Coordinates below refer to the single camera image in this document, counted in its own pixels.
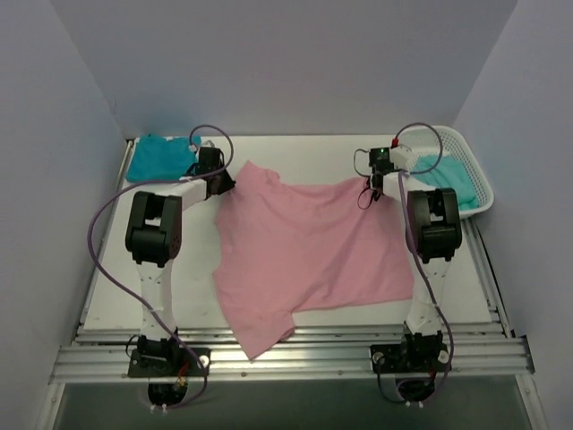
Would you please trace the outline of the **pink t-shirt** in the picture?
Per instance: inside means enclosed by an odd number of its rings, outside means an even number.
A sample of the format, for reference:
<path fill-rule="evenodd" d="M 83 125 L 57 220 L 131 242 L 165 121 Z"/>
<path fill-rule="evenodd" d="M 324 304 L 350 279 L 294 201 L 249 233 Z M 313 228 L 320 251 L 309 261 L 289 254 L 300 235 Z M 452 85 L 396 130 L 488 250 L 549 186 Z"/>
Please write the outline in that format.
<path fill-rule="evenodd" d="M 414 277 L 395 201 L 367 209 L 364 183 L 288 185 L 247 162 L 215 223 L 213 279 L 228 326 L 251 359 L 287 338 L 299 312 L 407 300 Z"/>

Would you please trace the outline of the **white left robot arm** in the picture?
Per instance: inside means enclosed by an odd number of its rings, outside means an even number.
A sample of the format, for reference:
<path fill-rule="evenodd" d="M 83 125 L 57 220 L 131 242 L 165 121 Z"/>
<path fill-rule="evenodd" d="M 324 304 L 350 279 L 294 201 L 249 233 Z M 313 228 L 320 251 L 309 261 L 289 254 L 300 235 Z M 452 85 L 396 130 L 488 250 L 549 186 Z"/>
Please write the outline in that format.
<path fill-rule="evenodd" d="M 222 150 L 208 145 L 199 149 L 181 184 L 160 193 L 139 191 L 133 197 L 125 247 L 136 263 L 146 302 L 137 351 L 160 375 L 173 374 L 181 363 L 181 349 L 173 337 L 177 325 L 171 274 L 182 247 L 184 211 L 234 187 L 235 181 L 224 169 Z"/>

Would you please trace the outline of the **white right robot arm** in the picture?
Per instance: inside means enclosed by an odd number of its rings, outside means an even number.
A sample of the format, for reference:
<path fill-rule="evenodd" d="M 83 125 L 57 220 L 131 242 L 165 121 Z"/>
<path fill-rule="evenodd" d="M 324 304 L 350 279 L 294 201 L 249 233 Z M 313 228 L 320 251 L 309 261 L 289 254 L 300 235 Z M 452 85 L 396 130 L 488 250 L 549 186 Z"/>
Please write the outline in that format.
<path fill-rule="evenodd" d="M 402 173 L 397 149 L 373 148 L 367 153 L 371 200 L 384 196 L 400 204 L 406 246 L 422 278 L 422 283 L 414 286 L 406 332 L 422 338 L 436 336 L 445 325 L 440 302 L 446 274 L 462 243 L 457 194 L 452 188 L 427 185 L 414 175 Z"/>

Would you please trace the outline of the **teal folded t-shirt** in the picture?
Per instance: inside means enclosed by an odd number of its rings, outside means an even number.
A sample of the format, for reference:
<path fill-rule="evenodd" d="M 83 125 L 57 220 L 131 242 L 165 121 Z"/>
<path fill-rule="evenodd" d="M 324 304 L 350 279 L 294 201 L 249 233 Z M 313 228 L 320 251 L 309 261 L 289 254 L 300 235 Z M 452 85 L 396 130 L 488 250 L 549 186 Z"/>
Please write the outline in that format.
<path fill-rule="evenodd" d="M 129 183 L 179 179 L 196 161 L 190 141 L 188 137 L 143 135 L 135 145 L 125 179 Z"/>

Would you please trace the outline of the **white perforated plastic basket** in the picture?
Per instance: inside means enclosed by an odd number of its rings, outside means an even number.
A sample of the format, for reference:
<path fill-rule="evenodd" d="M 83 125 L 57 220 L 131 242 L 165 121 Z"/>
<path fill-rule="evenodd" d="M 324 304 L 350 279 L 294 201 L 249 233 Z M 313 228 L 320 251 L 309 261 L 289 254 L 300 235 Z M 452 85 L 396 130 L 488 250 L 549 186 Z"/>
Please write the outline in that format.
<path fill-rule="evenodd" d="M 412 125 L 397 138 L 406 152 L 402 168 L 425 185 L 453 189 L 461 219 L 491 208 L 492 188 L 461 133 L 442 125 Z"/>

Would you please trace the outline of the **mint green t-shirt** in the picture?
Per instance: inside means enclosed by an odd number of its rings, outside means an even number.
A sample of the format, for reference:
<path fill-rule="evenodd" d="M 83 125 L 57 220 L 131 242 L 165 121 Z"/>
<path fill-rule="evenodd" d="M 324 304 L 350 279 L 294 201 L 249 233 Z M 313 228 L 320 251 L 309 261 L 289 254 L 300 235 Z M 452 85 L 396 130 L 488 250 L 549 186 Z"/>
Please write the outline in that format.
<path fill-rule="evenodd" d="M 464 164 L 451 156 L 442 156 L 440 163 L 429 170 L 437 158 L 437 155 L 419 157 L 414 172 L 423 173 L 415 175 L 415 178 L 436 188 L 452 188 L 457 194 L 460 211 L 477 209 L 480 206 L 479 198 Z"/>

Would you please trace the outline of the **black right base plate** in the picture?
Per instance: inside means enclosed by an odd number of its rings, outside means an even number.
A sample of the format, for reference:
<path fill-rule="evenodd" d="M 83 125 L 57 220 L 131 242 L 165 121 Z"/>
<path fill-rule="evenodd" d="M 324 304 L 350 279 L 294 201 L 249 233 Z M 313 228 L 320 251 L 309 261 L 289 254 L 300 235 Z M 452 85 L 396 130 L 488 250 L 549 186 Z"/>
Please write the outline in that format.
<path fill-rule="evenodd" d="M 441 373 L 451 369 L 449 352 L 440 347 L 373 344 L 369 347 L 373 372 L 381 374 Z"/>

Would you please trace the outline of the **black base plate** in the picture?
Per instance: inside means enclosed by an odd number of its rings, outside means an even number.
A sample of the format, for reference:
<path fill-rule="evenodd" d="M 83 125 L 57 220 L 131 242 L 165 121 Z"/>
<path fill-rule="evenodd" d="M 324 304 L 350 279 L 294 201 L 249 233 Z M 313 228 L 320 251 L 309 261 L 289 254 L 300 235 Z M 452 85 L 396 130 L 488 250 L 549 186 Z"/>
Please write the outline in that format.
<path fill-rule="evenodd" d="M 373 372 L 381 374 L 441 373 L 451 369 L 449 352 L 440 347 L 373 344 L 369 347 Z"/>
<path fill-rule="evenodd" d="M 175 347 L 174 350 L 159 356 L 145 355 L 138 349 L 134 349 L 130 356 L 127 376 L 130 378 L 175 378 L 208 375 L 211 350 L 194 348 L 193 351 L 198 354 L 202 367 L 197 359 L 183 348 Z"/>

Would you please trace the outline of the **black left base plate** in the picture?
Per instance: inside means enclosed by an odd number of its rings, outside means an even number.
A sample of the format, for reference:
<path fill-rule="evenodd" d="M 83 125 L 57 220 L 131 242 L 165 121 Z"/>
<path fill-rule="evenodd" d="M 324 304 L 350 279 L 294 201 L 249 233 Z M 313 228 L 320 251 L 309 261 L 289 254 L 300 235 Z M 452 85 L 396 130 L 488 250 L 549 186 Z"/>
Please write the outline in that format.
<path fill-rule="evenodd" d="M 175 347 L 174 350 L 159 356 L 145 355 L 138 349 L 134 349 L 130 356 L 127 376 L 130 378 L 175 378 L 208 375 L 211 350 L 194 348 L 193 351 L 198 354 L 202 367 L 197 359 L 183 348 Z"/>

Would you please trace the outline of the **aluminium rail frame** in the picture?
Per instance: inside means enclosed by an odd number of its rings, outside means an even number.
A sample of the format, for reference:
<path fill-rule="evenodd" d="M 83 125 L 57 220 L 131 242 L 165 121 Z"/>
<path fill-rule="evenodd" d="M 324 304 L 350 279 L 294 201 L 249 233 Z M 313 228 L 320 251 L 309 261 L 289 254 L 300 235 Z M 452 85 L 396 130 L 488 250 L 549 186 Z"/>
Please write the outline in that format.
<path fill-rule="evenodd" d="M 456 324 L 453 376 L 529 374 L 534 370 L 526 339 L 498 322 Z M 60 348 L 53 383 L 127 383 L 126 331 L 81 332 Z M 302 328 L 254 361 L 247 359 L 229 330 L 188 330 L 183 339 L 211 351 L 210 380 L 280 381 L 364 379 L 372 371 L 370 347 L 399 339 L 396 325 Z"/>

